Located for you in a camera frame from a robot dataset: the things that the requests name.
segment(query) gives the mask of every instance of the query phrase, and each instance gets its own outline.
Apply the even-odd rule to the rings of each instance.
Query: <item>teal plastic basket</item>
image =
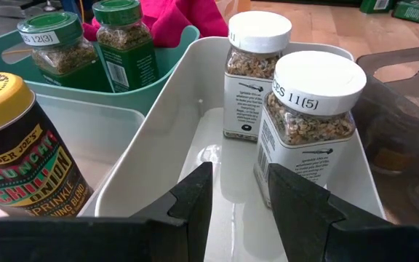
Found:
[[[180,43],[176,48],[156,48],[156,60],[160,75],[159,80],[146,87],[129,92],[93,92],[45,84],[43,76],[39,73],[38,68],[30,56],[13,64],[4,62],[1,56],[2,52],[22,43],[22,38],[17,31],[0,36],[0,72],[9,72],[21,76],[27,82],[28,86],[38,94],[107,106],[130,108],[146,115],[174,70],[175,65],[187,50],[188,45],[196,41],[199,36],[198,29],[190,25],[184,28],[180,37]]]

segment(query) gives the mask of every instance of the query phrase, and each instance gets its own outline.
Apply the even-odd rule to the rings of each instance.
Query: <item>crunchy chili onion label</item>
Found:
[[[1,130],[0,141],[2,210],[34,216],[79,213],[92,189],[38,103]]]

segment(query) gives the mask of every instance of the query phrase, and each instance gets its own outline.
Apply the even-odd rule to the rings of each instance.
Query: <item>white plastic bin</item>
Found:
[[[205,261],[286,261],[272,212],[253,175],[256,144],[223,137],[223,76],[229,42],[193,43],[164,86],[126,154],[100,192],[95,215],[127,217],[149,205],[202,162],[213,162],[213,209]],[[343,49],[291,43],[285,54]],[[384,218],[355,134],[327,188]]]
[[[98,189],[111,174],[112,167],[143,123],[144,116],[132,109],[45,95],[37,95],[36,99],[56,126],[82,175],[95,189],[81,211],[83,215],[93,216]],[[0,210],[0,216],[3,215],[6,213]]]

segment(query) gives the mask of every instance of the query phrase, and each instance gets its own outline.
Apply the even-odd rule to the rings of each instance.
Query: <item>trader joe's can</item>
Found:
[[[0,73],[0,208],[10,215],[75,216],[92,195],[35,93]]]

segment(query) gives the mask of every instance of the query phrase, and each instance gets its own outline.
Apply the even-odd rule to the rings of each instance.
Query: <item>wooden floor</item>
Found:
[[[275,12],[293,25],[292,41],[331,44],[362,55],[419,47],[419,24],[388,14],[367,15],[353,7],[252,1],[252,10]],[[375,77],[383,82],[406,79],[419,62],[382,68]]]

